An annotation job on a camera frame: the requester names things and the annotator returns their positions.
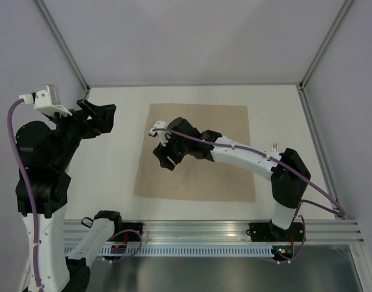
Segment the beige cloth napkin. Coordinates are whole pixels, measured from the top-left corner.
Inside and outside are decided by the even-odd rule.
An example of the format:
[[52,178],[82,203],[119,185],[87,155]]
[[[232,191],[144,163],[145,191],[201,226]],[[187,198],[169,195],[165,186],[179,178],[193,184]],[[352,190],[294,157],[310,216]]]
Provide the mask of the beige cloth napkin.
[[[182,117],[198,131],[213,130],[250,144],[246,106],[158,103],[150,105],[145,129]],[[145,137],[134,187],[135,196],[168,200],[246,202],[256,200],[253,174],[240,167],[187,155],[173,171],[162,168],[153,150],[158,138]]]

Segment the silver fork black handle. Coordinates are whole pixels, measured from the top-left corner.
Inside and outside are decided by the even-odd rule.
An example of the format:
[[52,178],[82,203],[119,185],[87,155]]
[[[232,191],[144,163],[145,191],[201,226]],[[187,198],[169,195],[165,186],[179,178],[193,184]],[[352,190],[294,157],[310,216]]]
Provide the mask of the silver fork black handle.
[[278,143],[273,143],[272,144],[272,151],[275,151],[275,152],[278,152],[279,151],[279,145],[278,145]]

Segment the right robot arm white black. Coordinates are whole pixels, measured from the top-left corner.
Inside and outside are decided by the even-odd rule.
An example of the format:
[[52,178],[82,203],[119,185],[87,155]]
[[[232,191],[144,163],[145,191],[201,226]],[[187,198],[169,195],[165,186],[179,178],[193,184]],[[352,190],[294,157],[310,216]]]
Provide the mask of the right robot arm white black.
[[295,150],[257,150],[213,130],[200,132],[182,117],[171,123],[157,121],[148,134],[159,138],[153,154],[162,168],[174,170],[189,155],[234,165],[269,181],[275,207],[267,224],[267,237],[273,241],[290,238],[291,225],[311,179],[309,170]]

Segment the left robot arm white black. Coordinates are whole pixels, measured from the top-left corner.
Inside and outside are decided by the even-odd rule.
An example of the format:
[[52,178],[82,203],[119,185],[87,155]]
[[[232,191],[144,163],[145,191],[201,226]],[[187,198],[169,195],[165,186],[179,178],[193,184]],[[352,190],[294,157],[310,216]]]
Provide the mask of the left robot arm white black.
[[124,226],[117,211],[101,210],[88,233],[70,253],[64,251],[64,218],[71,182],[67,168],[84,139],[111,132],[116,106],[97,106],[85,99],[79,110],[50,117],[51,129],[32,121],[10,131],[12,149],[19,166],[16,197],[30,245],[28,291],[85,291],[91,266],[103,245],[123,237]]

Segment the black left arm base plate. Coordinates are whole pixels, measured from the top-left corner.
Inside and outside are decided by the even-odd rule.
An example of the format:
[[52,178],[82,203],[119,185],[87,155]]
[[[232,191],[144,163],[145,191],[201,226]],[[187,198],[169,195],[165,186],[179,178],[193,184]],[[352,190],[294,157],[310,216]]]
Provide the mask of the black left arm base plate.
[[139,242],[139,236],[137,233],[140,235],[143,235],[143,223],[142,222],[123,222],[121,224],[121,227],[119,231],[124,231],[127,229],[134,230],[134,232],[127,231],[124,232],[123,234],[119,234],[116,237],[112,239],[112,241],[115,242]]

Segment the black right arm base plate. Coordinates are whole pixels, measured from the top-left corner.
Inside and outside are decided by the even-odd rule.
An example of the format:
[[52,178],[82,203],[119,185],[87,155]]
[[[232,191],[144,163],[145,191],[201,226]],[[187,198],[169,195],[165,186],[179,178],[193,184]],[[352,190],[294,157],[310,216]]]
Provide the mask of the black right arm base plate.
[[301,242],[304,237],[303,224],[294,222],[287,230],[281,229],[269,222],[252,222],[246,234],[252,242],[292,243]]

